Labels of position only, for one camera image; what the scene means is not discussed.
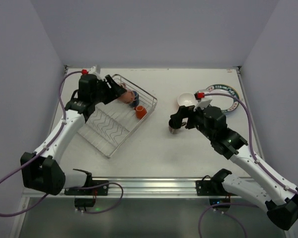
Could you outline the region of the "brown striped mug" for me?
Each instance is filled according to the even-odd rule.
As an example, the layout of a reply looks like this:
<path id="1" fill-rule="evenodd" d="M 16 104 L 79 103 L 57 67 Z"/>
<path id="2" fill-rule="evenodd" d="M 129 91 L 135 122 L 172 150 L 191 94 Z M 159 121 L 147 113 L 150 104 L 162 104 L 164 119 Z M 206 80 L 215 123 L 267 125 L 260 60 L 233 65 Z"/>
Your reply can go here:
<path id="1" fill-rule="evenodd" d="M 179 133 L 179 130 L 184 127 L 185 125 L 187 124 L 187 122 L 182 122 L 180 126 L 177 126 L 175 125 L 174 121 L 172 119 L 169 120 L 168 122 L 168 129 L 169 129 L 169 132 L 171 134 L 178 134 Z"/>

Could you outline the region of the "orange bowl white inside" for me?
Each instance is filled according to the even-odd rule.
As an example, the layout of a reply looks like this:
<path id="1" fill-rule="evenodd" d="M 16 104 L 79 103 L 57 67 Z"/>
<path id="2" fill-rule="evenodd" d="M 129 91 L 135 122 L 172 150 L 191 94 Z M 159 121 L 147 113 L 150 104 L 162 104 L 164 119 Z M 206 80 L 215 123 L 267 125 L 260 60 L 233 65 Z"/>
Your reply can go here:
<path id="1" fill-rule="evenodd" d="M 195 106 L 197 104 L 197 100 L 192 93 L 182 93 L 177 97 L 178 106 Z"/>

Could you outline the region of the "pink textured cup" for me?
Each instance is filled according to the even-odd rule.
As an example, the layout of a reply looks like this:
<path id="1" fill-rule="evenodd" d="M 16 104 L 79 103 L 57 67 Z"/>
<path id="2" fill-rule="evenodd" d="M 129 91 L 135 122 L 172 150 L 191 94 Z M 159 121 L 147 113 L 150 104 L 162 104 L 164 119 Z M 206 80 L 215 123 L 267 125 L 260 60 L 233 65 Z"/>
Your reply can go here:
<path id="1" fill-rule="evenodd" d="M 135 94 L 133 91 L 128 90 L 126 93 L 124 93 L 122 96 L 118 98 L 118 101 L 124 103 L 124 104 L 131 104 L 135 100 Z"/>

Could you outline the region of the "blue mug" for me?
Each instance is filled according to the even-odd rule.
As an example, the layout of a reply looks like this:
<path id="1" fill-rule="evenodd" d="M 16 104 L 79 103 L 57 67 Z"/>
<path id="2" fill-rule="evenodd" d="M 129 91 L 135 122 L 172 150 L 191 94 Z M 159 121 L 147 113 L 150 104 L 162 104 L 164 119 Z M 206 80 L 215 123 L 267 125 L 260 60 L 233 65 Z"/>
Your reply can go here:
<path id="1" fill-rule="evenodd" d="M 137 107 L 140 103 L 138 92 L 133 90 L 133 94 L 134 94 L 134 100 L 129 104 L 131 108 Z"/>

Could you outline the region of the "dark green plate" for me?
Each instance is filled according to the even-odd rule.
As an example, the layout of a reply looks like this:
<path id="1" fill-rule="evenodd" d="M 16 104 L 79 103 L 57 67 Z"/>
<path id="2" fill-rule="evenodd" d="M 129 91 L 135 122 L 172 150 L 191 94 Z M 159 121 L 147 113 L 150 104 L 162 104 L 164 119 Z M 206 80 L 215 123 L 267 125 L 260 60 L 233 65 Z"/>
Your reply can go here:
<path id="1" fill-rule="evenodd" d="M 209 86 L 206 91 L 211 94 L 226 94 L 231 95 L 234 98 L 239 99 L 238 92 L 232 88 L 231 86 L 224 84 L 214 84 Z M 239 106 L 239 102 L 236 99 L 226 96 L 213 96 L 213 100 L 211 101 L 211 106 L 218 107 L 222 110 L 224 114 L 233 112 Z"/>

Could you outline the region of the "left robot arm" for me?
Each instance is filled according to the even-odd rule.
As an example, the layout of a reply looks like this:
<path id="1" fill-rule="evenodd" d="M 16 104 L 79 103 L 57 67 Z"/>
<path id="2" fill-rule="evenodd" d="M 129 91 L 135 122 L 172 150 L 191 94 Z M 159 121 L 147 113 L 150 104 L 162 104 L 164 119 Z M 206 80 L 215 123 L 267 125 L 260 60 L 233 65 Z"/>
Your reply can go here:
<path id="1" fill-rule="evenodd" d="M 85 125 L 99 103 L 109 104 L 127 92 L 109 75 L 103 79 L 95 74 L 83 74 L 71 99 L 61 104 L 63 116 L 34 152 L 25 152 L 21 158 L 23 185 L 50 195 L 63 189 L 87 190 L 92 187 L 91 173 L 73 169 L 64 172 L 59 163 L 75 134 Z"/>

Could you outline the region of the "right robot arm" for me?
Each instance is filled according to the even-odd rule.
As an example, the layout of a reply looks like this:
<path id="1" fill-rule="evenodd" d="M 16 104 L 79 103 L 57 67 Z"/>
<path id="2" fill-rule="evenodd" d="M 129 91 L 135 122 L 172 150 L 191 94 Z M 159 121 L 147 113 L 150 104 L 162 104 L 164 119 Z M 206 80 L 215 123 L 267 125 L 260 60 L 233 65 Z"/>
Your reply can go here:
<path id="1" fill-rule="evenodd" d="M 219 184 L 219 189 L 258 206 L 273 224 L 288 231 L 298 219 L 298 186 L 256 155 L 251 143 L 227 126 L 226 116 L 220 108 L 180 106 L 177 113 L 170 116 L 169 126 L 180 129 L 183 119 L 187 119 L 186 129 L 200 131 L 218 154 L 238 165 L 255 181 L 254 184 L 246 182 L 222 169 L 212 178 Z"/>

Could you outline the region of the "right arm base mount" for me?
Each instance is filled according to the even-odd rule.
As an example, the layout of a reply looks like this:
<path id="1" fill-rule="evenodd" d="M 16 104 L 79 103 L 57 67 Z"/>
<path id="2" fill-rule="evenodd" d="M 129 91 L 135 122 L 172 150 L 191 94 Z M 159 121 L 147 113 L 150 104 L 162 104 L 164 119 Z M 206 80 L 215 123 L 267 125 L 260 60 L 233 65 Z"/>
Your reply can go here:
<path id="1" fill-rule="evenodd" d="M 221 198 L 210 198 L 210 205 L 217 205 L 214 207 L 217 211 L 227 212 L 230 205 L 222 205 L 222 203 L 231 203 L 231 196 L 236 196 L 233 193 L 227 192 L 222 182 L 224 179 L 231 175 L 232 172 L 227 169 L 221 169 L 213 176 L 206 175 L 201 179 L 195 181 L 195 189 L 198 196 L 217 196 Z"/>

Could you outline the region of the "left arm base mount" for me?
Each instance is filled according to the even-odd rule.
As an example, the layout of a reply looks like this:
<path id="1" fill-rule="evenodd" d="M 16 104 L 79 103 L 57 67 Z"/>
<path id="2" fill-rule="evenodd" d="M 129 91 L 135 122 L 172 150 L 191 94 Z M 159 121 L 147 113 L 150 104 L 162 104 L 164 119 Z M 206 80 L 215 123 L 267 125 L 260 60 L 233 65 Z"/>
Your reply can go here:
<path id="1" fill-rule="evenodd" d="M 91 172 L 73 169 L 71 173 L 66 175 L 64 194 L 75 196 L 74 207 L 86 212 L 88 208 L 95 205 L 98 195 L 108 195 L 108 187 L 108 180 L 94 180 Z"/>

